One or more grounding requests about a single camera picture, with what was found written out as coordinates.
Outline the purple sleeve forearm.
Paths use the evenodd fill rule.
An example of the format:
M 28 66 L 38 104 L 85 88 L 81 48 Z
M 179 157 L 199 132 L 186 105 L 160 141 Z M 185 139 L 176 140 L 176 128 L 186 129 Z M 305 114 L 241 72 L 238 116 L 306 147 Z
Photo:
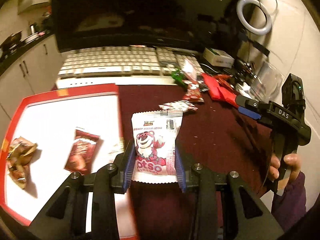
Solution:
M 288 183 L 282 196 L 274 195 L 271 213 L 286 232 L 306 214 L 305 174 Z

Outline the person's right hand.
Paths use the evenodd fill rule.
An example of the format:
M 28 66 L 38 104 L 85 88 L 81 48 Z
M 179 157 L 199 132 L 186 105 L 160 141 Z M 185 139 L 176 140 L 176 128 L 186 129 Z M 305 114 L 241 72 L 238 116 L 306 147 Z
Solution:
M 279 179 L 279 169 L 281 167 L 286 167 L 286 170 L 289 171 L 289 176 L 287 178 L 283 178 L 282 180 Z M 267 177 L 272 182 L 278 179 L 278 186 L 281 190 L 283 190 L 288 185 L 288 183 L 292 183 L 298 178 L 300 169 L 301 159 L 298 154 L 291 153 L 285 155 L 283 157 L 283 162 L 281 163 L 279 158 L 274 153 L 272 153 Z

